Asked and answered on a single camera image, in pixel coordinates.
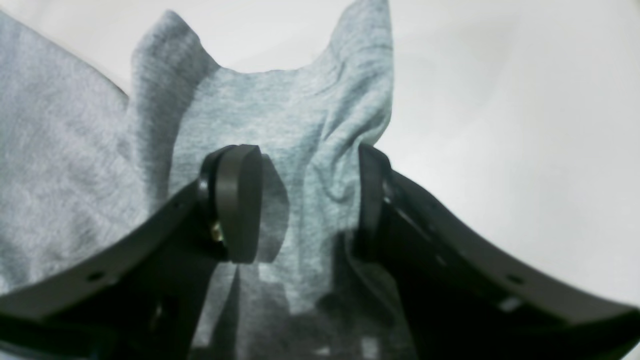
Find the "wrinkled fabric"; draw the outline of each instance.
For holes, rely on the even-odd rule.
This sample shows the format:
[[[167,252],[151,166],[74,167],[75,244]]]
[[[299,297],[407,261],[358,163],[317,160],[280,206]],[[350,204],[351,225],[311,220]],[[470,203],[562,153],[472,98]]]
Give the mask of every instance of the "wrinkled fabric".
[[[391,112],[386,0],[359,0],[297,70],[218,65],[166,12],[132,57],[127,98],[87,64],[0,15],[0,285],[34,283],[111,245],[230,144],[259,145],[257,262],[221,264],[194,359],[413,359],[388,274],[353,259],[358,145]]]

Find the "white surface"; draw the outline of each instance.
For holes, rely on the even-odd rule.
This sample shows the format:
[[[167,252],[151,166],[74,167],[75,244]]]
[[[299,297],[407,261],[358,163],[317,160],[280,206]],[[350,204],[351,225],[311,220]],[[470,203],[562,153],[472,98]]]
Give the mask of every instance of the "white surface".
[[[0,0],[125,91],[131,52],[166,8],[221,65],[258,72],[310,63],[350,3]],[[396,92],[377,148],[395,170],[514,256],[640,306],[637,3],[390,4]]]

